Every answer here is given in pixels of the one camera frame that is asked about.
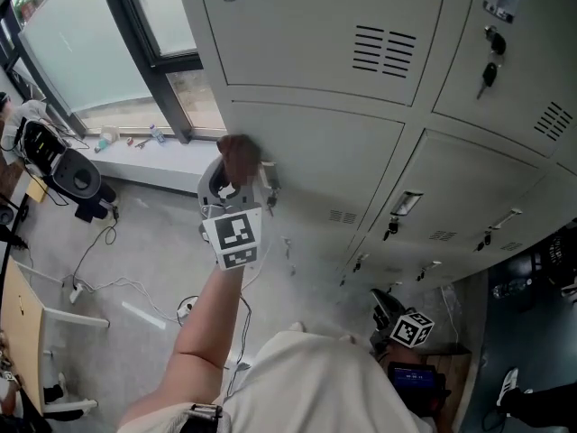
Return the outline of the light wooden desk white legs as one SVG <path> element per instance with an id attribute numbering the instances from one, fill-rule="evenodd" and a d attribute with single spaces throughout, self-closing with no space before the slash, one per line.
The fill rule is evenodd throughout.
<path id="1" fill-rule="evenodd" d="M 24 395 L 40 414 L 61 413 L 73 410 L 92 410 L 98 407 L 96 400 L 47 403 L 44 399 L 42 362 L 45 356 L 44 337 L 46 320 L 53 319 L 75 325 L 110 327 L 104 318 L 83 316 L 50 308 L 36 295 L 24 277 L 34 269 L 9 257 L 4 276 L 2 303 L 0 304 L 0 329 L 5 333 L 8 358 L 13 363 Z M 18 296 L 22 296 L 24 315 L 19 310 Z"/>

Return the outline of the black small monitor device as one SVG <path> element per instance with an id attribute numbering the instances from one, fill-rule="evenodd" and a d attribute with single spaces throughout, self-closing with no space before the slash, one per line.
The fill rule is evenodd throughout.
<path id="1" fill-rule="evenodd" d="M 445 375 L 430 364 L 390 363 L 388 377 L 400 399 L 418 417 L 435 417 L 451 394 Z"/>

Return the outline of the brown wooden slat stool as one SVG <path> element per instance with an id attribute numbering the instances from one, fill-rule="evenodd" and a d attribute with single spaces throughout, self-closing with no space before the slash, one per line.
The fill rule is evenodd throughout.
<path id="1" fill-rule="evenodd" d="M 445 377 L 445 388 L 451 393 L 448 395 L 437 416 L 442 430 L 454 431 L 453 422 L 461 404 L 463 391 L 468 377 L 472 354 L 458 355 L 421 355 L 421 362 L 432 365 L 436 371 Z"/>

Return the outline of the brown wiping cloth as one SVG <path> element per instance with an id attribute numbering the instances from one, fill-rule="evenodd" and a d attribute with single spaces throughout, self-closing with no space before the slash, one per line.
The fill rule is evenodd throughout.
<path id="1" fill-rule="evenodd" d="M 261 163 L 261 149 L 246 134 L 228 134 L 217 141 L 224 172 L 235 189 L 252 184 Z"/>

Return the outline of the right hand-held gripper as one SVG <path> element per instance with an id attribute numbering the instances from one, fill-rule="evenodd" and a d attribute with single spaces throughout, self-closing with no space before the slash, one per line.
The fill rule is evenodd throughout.
<path id="1" fill-rule="evenodd" d="M 370 337 L 372 348 L 381 353 L 390 342 L 414 348 L 422 345 L 435 326 L 435 322 L 420 312 L 405 314 L 405 307 L 384 290 L 371 290 L 376 305 L 373 319 L 376 329 Z M 388 318 L 386 315 L 400 315 Z"/>

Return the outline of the large clear water bottle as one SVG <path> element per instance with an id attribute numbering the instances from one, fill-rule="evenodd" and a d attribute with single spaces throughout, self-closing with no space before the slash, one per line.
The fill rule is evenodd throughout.
<path id="1" fill-rule="evenodd" d="M 530 278 L 517 278 L 515 280 L 501 283 L 492 288 L 491 293 L 495 299 L 504 299 L 518 295 L 532 285 Z"/>

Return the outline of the white power strip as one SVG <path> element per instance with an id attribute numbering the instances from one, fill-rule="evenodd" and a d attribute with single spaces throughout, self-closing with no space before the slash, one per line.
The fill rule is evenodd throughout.
<path id="1" fill-rule="evenodd" d="M 183 300 L 177 310 L 177 317 L 180 321 L 183 321 L 188 316 L 196 301 L 197 296 L 191 296 Z"/>

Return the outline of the person's right forearm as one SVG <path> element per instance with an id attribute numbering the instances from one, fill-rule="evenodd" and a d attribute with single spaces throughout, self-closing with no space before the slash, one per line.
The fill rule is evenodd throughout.
<path id="1" fill-rule="evenodd" d="M 421 356 L 411 348 L 391 341 L 385 350 L 384 364 L 421 364 Z"/>

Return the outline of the black-framed window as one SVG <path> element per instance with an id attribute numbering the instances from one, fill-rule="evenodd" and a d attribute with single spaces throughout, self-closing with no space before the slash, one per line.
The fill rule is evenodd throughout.
<path id="1" fill-rule="evenodd" d="M 83 135 L 225 131 L 182 0 L 0 0 L 0 60 Z"/>

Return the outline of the black backpack rig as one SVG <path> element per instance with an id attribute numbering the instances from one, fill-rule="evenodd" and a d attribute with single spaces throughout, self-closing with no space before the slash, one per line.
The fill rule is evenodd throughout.
<path id="1" fill-rule="evenodd" d="M 27 120 L 21 123 L 20 151 L 25 162 L 41 177 L 51 175 L 68 146 L 46 124 Z"/>

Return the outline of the grey metal locker door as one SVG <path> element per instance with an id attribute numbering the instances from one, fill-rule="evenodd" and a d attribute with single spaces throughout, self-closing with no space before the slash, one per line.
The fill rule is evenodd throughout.
<path id="1" fill-rule="evenodd" d="M 275 165 L 276 222 L 312 229 L 360 224 L 404 128 L 371 115 L 243 101 L 233 118 Z"/>

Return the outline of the clear plastic bag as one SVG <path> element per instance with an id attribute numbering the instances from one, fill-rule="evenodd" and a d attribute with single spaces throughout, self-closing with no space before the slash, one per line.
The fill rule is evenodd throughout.
<path id="1" fill-rule="evenodd" d="M 99 153 L 115 143 L 119 139 L 119 131 L 116 126 L 106 125 L 101 129 L 97 144 L 94 148 L 95 153 Z"/>

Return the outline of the white window sill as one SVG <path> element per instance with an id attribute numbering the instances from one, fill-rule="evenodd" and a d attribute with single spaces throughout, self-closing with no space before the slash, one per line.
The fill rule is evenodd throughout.
<path id="1" fill-rule="evenodd" d="M 160 144 L 151 136 L 131 138 L 132 146 L 128 146 L 127 138 L 122 136 L 103 151 L 95 153 L 98 137 L 87 137 L 84 139 L 86 145 L 80 148 L 80 152 L 108 178 L 188 193 L 197 192 L 201 176 L 219 156 L 214 141 L 181 143 L 177 139 L 167 138 L 165 143 Z M 143 149 L 134 147 L 147 138 L 151 138 L 151 141 Z"/>

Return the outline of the person's left forearm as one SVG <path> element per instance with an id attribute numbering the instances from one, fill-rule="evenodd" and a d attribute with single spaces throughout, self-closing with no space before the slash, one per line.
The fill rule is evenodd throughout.
<path id="1" fill-rule="evenodd" d="M 222 370 L 232 347 L 244 268 L 211 272 L 180 329 L 170 364 L 185 370 Z"/>

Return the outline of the grey metal locker cabinet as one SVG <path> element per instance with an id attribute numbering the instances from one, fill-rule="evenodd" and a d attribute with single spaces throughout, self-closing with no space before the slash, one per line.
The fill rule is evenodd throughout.
<path id="1" fill-rule="evenodd" d="M 434 287 L 577 217 L 577 0 L 182 0 L 236 102 L 404 125 L 354 229 L 267 223 L 296 281 Z"/>

